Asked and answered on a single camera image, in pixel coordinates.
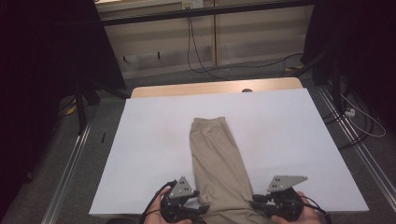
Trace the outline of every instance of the gray floor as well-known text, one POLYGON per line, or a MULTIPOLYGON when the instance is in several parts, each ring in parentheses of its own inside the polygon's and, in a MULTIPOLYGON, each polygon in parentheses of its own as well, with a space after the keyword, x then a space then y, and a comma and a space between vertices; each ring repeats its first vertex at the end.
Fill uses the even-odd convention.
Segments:
MULTIPOLYGON (((259 64, 264 64, 264 62, 243 63, 244 66, 259 64)), ((286 66, 298 64, 298 57, 286 62, 286 66)), ((279 77, 282 75, 282 71, 283 63, 278 63, 269 67, 230 67, 214 70, 211 74, 230 80, 237 80, 279 77)), ((126 80, 129 91, 138 86, 207 81, 222 81, 222 79, 209 76, 208 74, 193 73, 188 70, 126 80)), ((320 89, 326 87, 313 85, 309 75, 304 75, 301 81, 308 88, 320 115, 322 117, 327 116, 331 110, 320 93, 320 89)), ((123 107, 124 101, 113 97, 103 97, 99 106, 94 108, 87 107, 87 109, 96 110, 96 115, 85 147, 81 151, 78 166, 71 179, 71 184, 66 192, 56 223, 106 223, 108 221, 105 218, 91 217, 88 212, 105 167, 106 158, 111 149, 123 107)), ((363 125, 362 117, 356 117, 356 119, 359 125, 363 125)), ((338 122, 330 123, 327 127, 337 146, 340 147, 348 143, 348 139, 338 122)), ((50 204, 50 199, 60 181, 63 169, 70 157, 71 150, 76 143, 77 132, 78 118, 76 114, 59 119, 47 153, 34 171, 34 180, 22 186, 18 197, 8 209, 8 213, 2 223, 40 223, 42 221, 50 204)), ((375 127, 374 133, 380 133, 380 129, 375 127)), ((367 146, 393 185, 396 180, 396 168, 394 166, 394 159, 396 158, 396 150, 394 150, 396 147, 395 134, 395 132, 388 130, 385 137, 368 137, 364 141, 364 145, 367 146)), ((341 150, 340 153, 355 178, 370 211, 358 214, 332 214, 333 223, 396 223, 395 211, 372 178, 357 149, 350 147, 341 150)), ((340 198, 339 203, 347 200, 340 198)))

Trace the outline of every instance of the cloth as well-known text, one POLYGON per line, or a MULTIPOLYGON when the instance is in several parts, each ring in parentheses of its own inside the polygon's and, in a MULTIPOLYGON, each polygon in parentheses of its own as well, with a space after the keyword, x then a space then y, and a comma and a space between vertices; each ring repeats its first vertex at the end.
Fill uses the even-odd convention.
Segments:
POLYGON ((190 144, 200 204, 209 204, 207 224, 269 223, 250 207, 252 189, 225 118, 194 119, 190 144))

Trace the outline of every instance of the fabric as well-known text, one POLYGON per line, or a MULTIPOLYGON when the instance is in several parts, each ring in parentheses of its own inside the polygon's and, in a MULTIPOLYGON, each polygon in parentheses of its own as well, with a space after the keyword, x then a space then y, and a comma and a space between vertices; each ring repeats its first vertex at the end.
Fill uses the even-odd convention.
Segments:
POLYGON ((198 200, 210 205, 207 224, 270 222, 250 207, 248 173, 224 117, 194 119, 190 144, 198 200))

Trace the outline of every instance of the khaki trousers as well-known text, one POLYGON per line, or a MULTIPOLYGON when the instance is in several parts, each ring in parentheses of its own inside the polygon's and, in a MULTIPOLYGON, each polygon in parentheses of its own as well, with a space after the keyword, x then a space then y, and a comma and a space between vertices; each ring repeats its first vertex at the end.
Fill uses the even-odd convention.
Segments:
POLYGON ((198 200, 210 205, 207 224, 270 222, 250 207, 248 174, 224 117, 194 119, 190 144, 198 200))

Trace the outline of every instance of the white board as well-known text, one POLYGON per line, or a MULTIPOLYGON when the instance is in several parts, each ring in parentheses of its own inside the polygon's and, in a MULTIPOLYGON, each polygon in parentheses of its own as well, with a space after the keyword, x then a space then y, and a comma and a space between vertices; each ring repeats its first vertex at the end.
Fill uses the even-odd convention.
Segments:
POLYGON ((308 91, 299 89, 127 100, 90 214, 141 214, 156 190, 182 175, 195 188, 191 123, 217 117, 226 118, 254 193, 267 193, 274 175, 307 175, 294 188, 323 209, 368 210, 308 91))

